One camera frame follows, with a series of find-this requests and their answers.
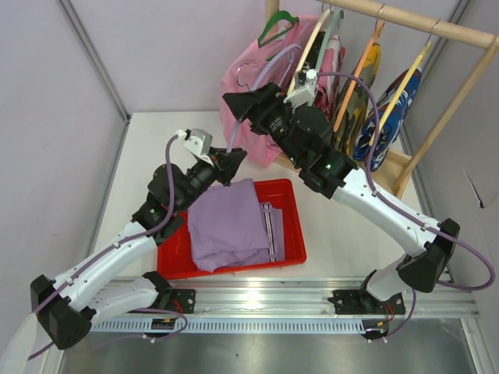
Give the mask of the purple hanger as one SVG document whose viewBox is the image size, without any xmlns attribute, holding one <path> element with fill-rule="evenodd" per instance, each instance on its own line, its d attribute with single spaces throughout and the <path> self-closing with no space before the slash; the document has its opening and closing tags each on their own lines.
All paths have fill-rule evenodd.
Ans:
<svg viewBox="0 0 499 374">
<path fill-rule="evenodd" d="M 279 60 L 287 55 L 290 51 L 293 50 L 299 50 L 301 51 L 303 48 L 300 47 L 297 44 L 290 44 L 289 46 L 283 48 L 281 51 L 279 51 L 276 55 L 274 55 L 269 62 L 264 66 L 263 70 L 260 72 L 259 76 L 255 79 L 253 85 L 251 86 L 250 89 L 247 90 L 247 93 L 249 93 L 251 90 L 255 90 L 256 88 L 259 87 L 260 83 L 264 79 L 264 77 L 272 70 L 273 66 L 279 62 Z M 233 130 L 231 132 L 231 137 L 230 140 L 228 141 L 228 146 L 227 146 L 227 152 L 231 153 L 233 148 L 234 148 L 234 143 L 235 143 L 235 138 L 238 135 L 239 128 L 241 127 L 241 124 L 243 123 L 243 120 L 240 118 L 237 118 Z"/>
</svg>

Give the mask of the purple trousers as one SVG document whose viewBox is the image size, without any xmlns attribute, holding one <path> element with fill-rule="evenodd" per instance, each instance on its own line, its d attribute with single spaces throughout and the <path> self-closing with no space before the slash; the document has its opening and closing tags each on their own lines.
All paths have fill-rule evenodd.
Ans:
<svg viewBox="0 0 499 374">
<path fill-rule="evenodd" d="M 261 203 L 253 180 L 210 187 L 188 209 L 192 260 L 199 270 L 285 260 L 283 214 Z"/>
</svg>

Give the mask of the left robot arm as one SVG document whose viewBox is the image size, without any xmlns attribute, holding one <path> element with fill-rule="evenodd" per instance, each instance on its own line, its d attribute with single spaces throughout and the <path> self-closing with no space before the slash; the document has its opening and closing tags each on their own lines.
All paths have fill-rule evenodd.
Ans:
<svg viewBox="0 0 499 374">
<path fill-rule="evenodd" d="M 51 342 L 65 350 L 106 319 L 140 309 L 169 311 L 172 286 L 157 271 L 120 290 L 104 286 L 172 237 L 184 223 L 181 214 L 214 182 L 229 185 L 245 157 L 241 148 L 228 153 L 211 147 L 187 171 L 166 161 L 154 171 L 146 201 L 104 249 L 53 279 L 40 275 L 33 280 L 31 305 Z"/>
</svg>

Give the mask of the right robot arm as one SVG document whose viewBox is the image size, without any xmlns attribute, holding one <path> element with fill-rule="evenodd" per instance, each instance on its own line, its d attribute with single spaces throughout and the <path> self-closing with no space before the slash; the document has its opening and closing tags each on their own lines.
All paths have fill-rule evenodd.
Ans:
<svg viewBox="0 0 499 374">
<path fill-rule="evenodd" d="M 350 207 L 391 236 L 405 255 L 373 271 L 361 291 L 380 302 L 407 289 L 430 293 L 455 249 L 459 225 L 421 214 L 370 180 L 366 172 L 325 138 L 329 122 L 313 106 L 294 107 L 275 83 L 245 93 L 222 96 L 240 122 L 252 132 L 270 136 L 299 169 L 314 192 Z"/>
</svg>

